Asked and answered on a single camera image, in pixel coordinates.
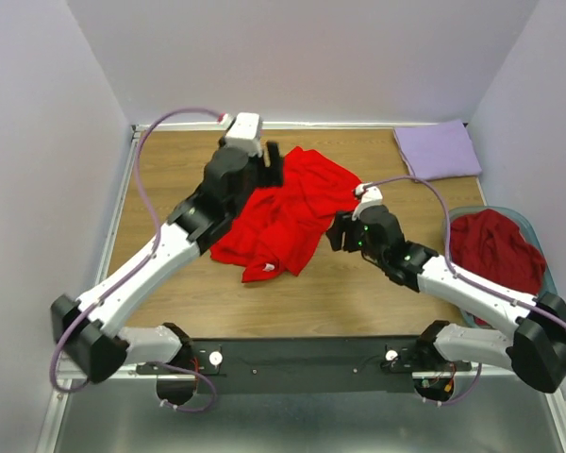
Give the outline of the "bright red t shirt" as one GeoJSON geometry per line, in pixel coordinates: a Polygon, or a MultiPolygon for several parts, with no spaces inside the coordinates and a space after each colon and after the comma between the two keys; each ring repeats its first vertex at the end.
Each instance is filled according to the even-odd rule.
{"type": "Polygon", "coordinates": [[[335,214],[358,204],[360,179],[320,152],[294,147],[283,162],[284,184],[255,191],[230,231],[210,248],[220,263],[241,266],[243,283],[286,272],[298,276],[335,214]]]}

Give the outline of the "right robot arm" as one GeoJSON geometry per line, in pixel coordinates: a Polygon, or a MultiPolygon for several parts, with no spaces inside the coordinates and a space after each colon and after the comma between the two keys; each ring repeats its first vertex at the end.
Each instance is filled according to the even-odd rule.
{"type": "Polygon", "coordinates": [[[430,326],[414,349],[423,368],[434,370],[447,361],[493,365],[547,394],[566,378],[566,302],[560,296],[517,292],[452,264],[406,240],[383,205],[337,212],[326,237],[333,250],[359,252],[393,283],[443,299],[490,325],[430,326]]]}

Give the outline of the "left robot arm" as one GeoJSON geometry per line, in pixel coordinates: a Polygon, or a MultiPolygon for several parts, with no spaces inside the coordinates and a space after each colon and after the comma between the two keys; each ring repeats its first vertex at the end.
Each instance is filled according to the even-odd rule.
{"type": "Polygon", "coordinates": [[[278,144],[268,142],[266,150],[251,156],[221,143],[202,182],[135,256],[80,296],[63,294],[51,304],[57,351],[66,353],[89,383],[105,381],[127,363],[158,361],[171,373],[189,365],[191,351],[170,329],[160,327],[158,340],[144,346],[124,335],[125,323],[157,287],[230,231],[255,190],[282,185],[278,144]]]}

